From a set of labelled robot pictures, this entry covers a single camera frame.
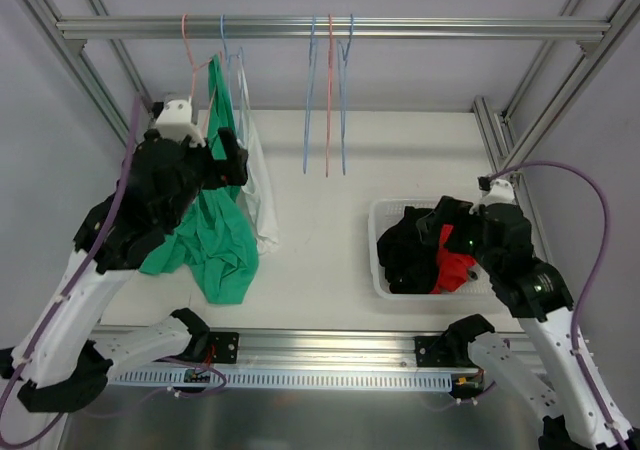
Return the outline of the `red tank top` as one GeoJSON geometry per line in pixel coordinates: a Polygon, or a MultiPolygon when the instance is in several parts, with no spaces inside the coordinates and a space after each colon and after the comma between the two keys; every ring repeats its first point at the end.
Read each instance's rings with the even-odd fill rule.
{"type": "Polygon", "coordinates": [[[469,271],[476,265],[476,261],[472,257],[454,253],[445,247],[453,230],[452,225],[445,224],[440,231],[436,252],[438,274],[434,285],[434,294],[456,292],[470,280],[469,271]]]}

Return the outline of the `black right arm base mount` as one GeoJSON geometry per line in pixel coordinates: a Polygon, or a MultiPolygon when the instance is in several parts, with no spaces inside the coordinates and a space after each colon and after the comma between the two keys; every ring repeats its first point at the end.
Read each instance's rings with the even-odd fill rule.
{"type": "Polygon", "coordinates": [[[441,336],[419,335],[413,338],[416,366],[419,368],[454,367],[455,357],[441,336]]]}

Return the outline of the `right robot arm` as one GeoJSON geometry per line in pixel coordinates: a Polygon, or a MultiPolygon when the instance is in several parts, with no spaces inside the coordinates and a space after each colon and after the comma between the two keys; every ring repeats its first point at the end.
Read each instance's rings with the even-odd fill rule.
{"type": "Polygon", "coordinates": [[[448,358],[472,363],[518,398],[533,417],[541,449],[636,449],[639,431],[619,410],[576,323],[578,306],[559,271],[534,254],[531,224],[510,197],[473,204],[445,196],[416,223],[421,240],[451,232],[447,250],[473,258],[533,344],[547,374],[538,378],[489,322],[473,315],[443,335],[448,358]]]}

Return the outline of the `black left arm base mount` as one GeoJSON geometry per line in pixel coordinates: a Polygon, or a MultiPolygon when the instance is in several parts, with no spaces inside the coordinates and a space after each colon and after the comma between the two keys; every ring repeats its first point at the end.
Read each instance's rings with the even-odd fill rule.
{"type": "Polygon", "coordinates": [[[238,360],[239,340],[240,335],[237,332],[210,332],[206,340],[201,361],[208,364],[236,364],[238,360]]]}

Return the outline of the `black tank top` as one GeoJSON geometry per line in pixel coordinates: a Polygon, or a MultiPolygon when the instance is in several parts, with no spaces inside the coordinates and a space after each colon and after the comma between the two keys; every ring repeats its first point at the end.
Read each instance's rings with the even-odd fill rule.
{"type": "Polygon", "coordinates": [[[433,293],[438,245],[423,245],[416,228],[416,221],[432,210],[405,206],[401,220],[376,243],[378,262],[391,294],[438,295],[433,293]]]}

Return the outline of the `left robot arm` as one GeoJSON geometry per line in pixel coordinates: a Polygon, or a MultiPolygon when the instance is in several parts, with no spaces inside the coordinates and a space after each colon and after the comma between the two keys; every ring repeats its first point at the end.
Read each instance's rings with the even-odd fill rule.
{"type": "Polygon", "coordinates": [[[119,290],[184,220],[207,190],[246,183],[248,153],[229,128],[217,141],[156,129],[129,141],[115,192],[94,206],[73,238],[67,269],[38,323],[17,346],[1,352],[1,375],[21,381],[17,398],[31,413],[72,413],[93,402],[108,383],[165,358],[204,360],[209,327],[193,311],[174,310],[159,323],[125,337],[92,339],[119,290]]]}

